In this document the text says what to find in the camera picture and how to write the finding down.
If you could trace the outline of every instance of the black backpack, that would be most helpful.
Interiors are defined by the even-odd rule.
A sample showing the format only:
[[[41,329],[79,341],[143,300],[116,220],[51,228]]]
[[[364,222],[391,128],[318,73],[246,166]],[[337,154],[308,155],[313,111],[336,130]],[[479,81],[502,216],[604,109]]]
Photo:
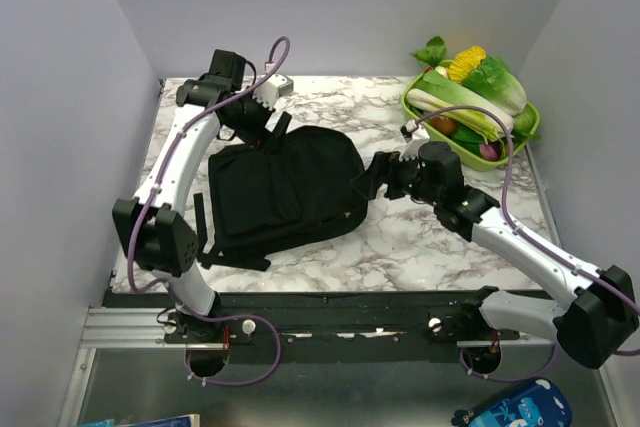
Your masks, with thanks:
[[[209,157],[215,245],[199,253],[203,267],[264,271],[265,255],[338,237],[365,219],[368,202],[350,185],[364,171],[351,140],[315,126],[285,134],[290,119],[283,114],[260,148],[233,145]],[[202,196],[195,203],[202,249]]]

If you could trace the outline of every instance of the green basket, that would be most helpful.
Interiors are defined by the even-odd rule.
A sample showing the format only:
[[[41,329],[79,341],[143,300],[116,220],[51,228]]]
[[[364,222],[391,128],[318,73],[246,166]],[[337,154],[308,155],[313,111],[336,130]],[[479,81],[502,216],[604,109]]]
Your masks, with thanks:
[[[445,60],[440,65],[443,65],[444,67],[447,67],[450,63],[451,63],[450,60]],[[423,74],[420,74],[418,77],[416,77],[415,80],[413,82],[411,82],[409,87],[407,87],[407,90],[405,90],[404,93],[402,94],[402,98],[401,98],[402,108],[404,109],[404,115],[405,115],[405,117],[407,119],[418,120],[420,117],[422,117],[424,115],[424,112],[422,112],[421,110],[418,110],[418,109],[415,109],[415,108],[411,107],[407,103],[407,92],[409,92],[411,89],[413,89],[413,87],[416,84],[416,82],[418,82],[422,78],[422,75]],[[535,122],[535,124],[533,124],[533,127],[531,128],[531,132],[530,132],[530,134],[534,134],[536,129],[538,128],[538,125],[540,124],[540,113],[538,112],[538,109],[536,109],[533,104],[529,103],[529,106],[536,113],[536,122]],[[493,170],[493,169],[495,169],[497,167],[500,167],[501,165],[505,165],[507,163],[507,158],[506,157],[504,159],[498,160],[496,162],[490,162],[488,160],[484,160],[482,157],[478,157],[477,155],[469,152],[464,147],[456,144],[456,142],[454,140],[450,139],[449,137],[445,136],[444,134],[441,134],[436,129],[431,127],[428,123],[423,122],[422,125],[425,127],[425,129],[427,129],[427,132],[429,132],[429,136],[431,137],[431,139],[436,140],[436,141],[440,141],[440,142],[446,142],[447,144],[449,144],[451,146],[451,148],[453,149],[453,151],[456,154],[458,154],[458,156],[460,157],[460,160],[462,161],[462,163],[465,164],[465,165],[468,165],[473,170],[478,170],[480,172],[487,172],[489,170]],[[527,144],[527,142],[522,142],[522,143],[518,144],[516,146],[515,150],[514,150],[514,155],[518,155],[518,152],[520,152],[524,148],[524,146],[526,144]]]

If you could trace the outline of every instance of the cartoon print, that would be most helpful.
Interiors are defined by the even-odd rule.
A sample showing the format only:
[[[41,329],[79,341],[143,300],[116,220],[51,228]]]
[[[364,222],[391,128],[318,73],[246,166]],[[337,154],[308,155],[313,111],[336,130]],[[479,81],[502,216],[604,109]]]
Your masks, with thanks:
[[[509,392],[489,410],[474,417],[473,411],[464,423],[454,425],[468,427],[568,427],[571,409],[557,387],[545,379],[536,379],[529,386]]]

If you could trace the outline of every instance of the green leaf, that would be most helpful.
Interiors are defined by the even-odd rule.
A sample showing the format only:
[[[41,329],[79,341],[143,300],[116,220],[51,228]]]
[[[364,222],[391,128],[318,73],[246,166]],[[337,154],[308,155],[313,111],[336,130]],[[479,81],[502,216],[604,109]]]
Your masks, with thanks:
[[[456,144],[462,147],[465,150],[468,150],[476,157],[482,158],[482,154],[480,153],[480,144],[475,142],[463,142],[462,140],[456,140]]]
[[[440,62],[444,60],[445,55],[447,55],[447,47],[444,45],[442,37],[436,36],[427,42],[424,49],[411,52],[411,55],[420,62],[424,62],[435,69],[440,65]]]
[[[487,57],[462,81],[462,85],[514,116],[527,105],[527,94],[499,57]]]
[[[461,123],[458,123],[458,128],[451,134],[451,138],[465,144],[484,144],[484,137]]]
[[[519,145],[529,140],[540,140],[542,138],[538,134],[518,132],[517,130],[511,131],[511,136],[513,137],[514,145]]]

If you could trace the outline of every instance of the metal floor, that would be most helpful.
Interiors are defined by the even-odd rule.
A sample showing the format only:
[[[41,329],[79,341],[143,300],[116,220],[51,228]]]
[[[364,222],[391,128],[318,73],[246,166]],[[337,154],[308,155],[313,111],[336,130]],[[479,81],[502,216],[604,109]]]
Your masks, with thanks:
[[[505,346],[498,373],[528,374],[548,353],[548,346]],[[220,376],[247,379],[264,368],[228,366]],[[616,425],[597,371],[561,354],[545,377],[569,400],[573,426]],[[127,424],[197,413],[203,427],[444,427],[454,410],[503,388],[468,377],[457,364],[428,362],[283,364],[251,387],[202,387],[187,381],[180,350],[98,349],[80,421]]]

